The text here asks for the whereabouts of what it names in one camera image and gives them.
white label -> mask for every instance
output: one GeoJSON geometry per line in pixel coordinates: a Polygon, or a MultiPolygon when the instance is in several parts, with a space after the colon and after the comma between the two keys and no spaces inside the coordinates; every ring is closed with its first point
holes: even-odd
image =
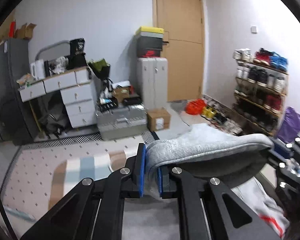
{"type": "Polygon", "coordinates": [[[156,130],[163,129],[163,118],[156,118],[155,119],[155,129],[156,130]]]}
{"type": "Polygon", "coordinates": [[[4,52],[5,53],[8,52],[8,42],[7,41],[4,43],[4,52]]]}

black pole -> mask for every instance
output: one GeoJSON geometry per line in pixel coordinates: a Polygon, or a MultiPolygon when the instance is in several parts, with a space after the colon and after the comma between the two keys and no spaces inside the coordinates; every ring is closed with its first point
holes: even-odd
{"type": "Polygon", "coordinates": [[[1,213],[1,216],[2,216],[2,218],[3,218],[4,223],[6,224],[6,227],[7,227],[8,231],[9,231],[9,234],[10,234],[11,238],[12,238],[13,240],[18,240],[18,238],[17,238],[16,234],[14,233],[14,231],[13,231],[13,229],[12,229],[12,226],[11,226],[11,224],[10,224],[10,222],[9,222],[9,219],[8,219],[8,217],[7,217],[7,214],[6,214],[6,212],[4,211],[4,207],[3,207],[3,205],[2,205],[1,199],[0,199],[0,213],[1,213]]]}

white suitcase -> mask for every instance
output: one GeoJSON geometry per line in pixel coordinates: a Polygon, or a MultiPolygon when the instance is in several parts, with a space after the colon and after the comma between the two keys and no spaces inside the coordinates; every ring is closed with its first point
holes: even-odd
{"type": "Polygon", "coordinates": [[[162,57],[139,58],[139,94],[146,109],[165,107],[168,98],[168,61],[162,57]]]}

light switch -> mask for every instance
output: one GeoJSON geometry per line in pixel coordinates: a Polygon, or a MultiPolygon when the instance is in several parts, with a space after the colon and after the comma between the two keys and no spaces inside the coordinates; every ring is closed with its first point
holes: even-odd
{"type": "Polygon", "coordinates": [[[258,33],[256,26],[251,26],[251,33],[258,33]]]}

metal screw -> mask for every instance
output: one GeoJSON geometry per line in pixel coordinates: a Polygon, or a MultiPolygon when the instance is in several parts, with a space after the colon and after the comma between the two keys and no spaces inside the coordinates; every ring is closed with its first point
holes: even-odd
{"type": "Polygon", "coordinates": [[[82,180],[82,184],[85,186],[89,186],[92,183],[92,179],[90,178],[85,178],[82,180]]]}
{"type": "Polygon", "coordinates": [[[174,168],[172,168],[172,172],[174,174],[180,174],[182,172],[182,169],[179,167],[174,167],[174,168]]]}
{"type": "Polygon", "coordinates": [[[218,178],[211,178],[210,179],[210,183],[212,185],[219,185],[220,184],[220,179],[218,179],[218,178]]]}
{"type": "Polygon", "coordinates": [[[129,174],[130,173],[130,169],[129,168],[122,168],[121,170],[120,170],[120,173],[121,174],[129,174]]]}

